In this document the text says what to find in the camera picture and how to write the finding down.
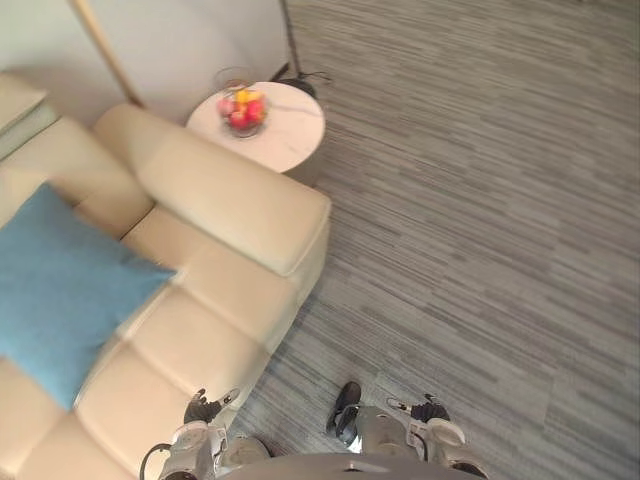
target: side table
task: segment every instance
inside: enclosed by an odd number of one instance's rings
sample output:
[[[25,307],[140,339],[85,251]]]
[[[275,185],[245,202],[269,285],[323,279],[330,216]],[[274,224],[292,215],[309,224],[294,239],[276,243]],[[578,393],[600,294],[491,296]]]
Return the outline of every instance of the side table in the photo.
[[[275,82],[257,82],[269,102],[262,130],[248,138],[234,136],[217,111],[218,92],[202,102],[191,114],[187,128],[207,140],[222,145],[265,167],[309,186],[321,169],[321,156],[314,152],[325,130],[320,105],[297,88]]]

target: wall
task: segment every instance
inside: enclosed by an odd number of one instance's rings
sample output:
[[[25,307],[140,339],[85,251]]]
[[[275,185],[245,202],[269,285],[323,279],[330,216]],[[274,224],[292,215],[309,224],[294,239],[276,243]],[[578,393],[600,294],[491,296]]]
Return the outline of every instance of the wall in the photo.
[[[271,78],[287,61],[277,0],[91,0],[136,92],[185,122],[216,72],[248,66]]]
[[[0,71],[50,91],[63,113],[93,123],[125,101],[64,0],[0,0]]]
[[[215,73],[251,67],[268,79],[286,62],[277,0],[91,0],[135,90],[150,110],[184,122]],[[0,0],[0,70],[51,91],[90,124],[124,101],[66,0]]]

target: baseboard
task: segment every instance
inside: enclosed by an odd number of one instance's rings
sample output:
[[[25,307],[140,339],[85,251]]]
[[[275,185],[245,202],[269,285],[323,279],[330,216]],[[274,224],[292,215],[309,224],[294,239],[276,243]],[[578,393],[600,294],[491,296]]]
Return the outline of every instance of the baseboard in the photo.
[[[282,76],[289,71],[289,62],[285,63],[276,74],[271,77],[270,82],[277,82]]]

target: blue pillow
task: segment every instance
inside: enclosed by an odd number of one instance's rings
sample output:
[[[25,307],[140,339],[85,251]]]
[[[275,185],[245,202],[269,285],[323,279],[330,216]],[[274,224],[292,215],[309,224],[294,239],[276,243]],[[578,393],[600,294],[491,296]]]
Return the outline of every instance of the blue pillow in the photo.
[[[0,355],[70,410],[102,345],[173,273],[43,184],[0,228]]]

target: striped carpet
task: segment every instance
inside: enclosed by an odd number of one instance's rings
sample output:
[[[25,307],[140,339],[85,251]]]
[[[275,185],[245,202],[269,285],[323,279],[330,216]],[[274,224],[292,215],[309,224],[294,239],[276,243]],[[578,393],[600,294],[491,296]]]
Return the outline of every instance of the striped carpet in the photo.
[[[494,479],[639,469],[638,3],[296,0],[328,116],[323,278],[234,431],[324,436],[340,386],[437,394]]]

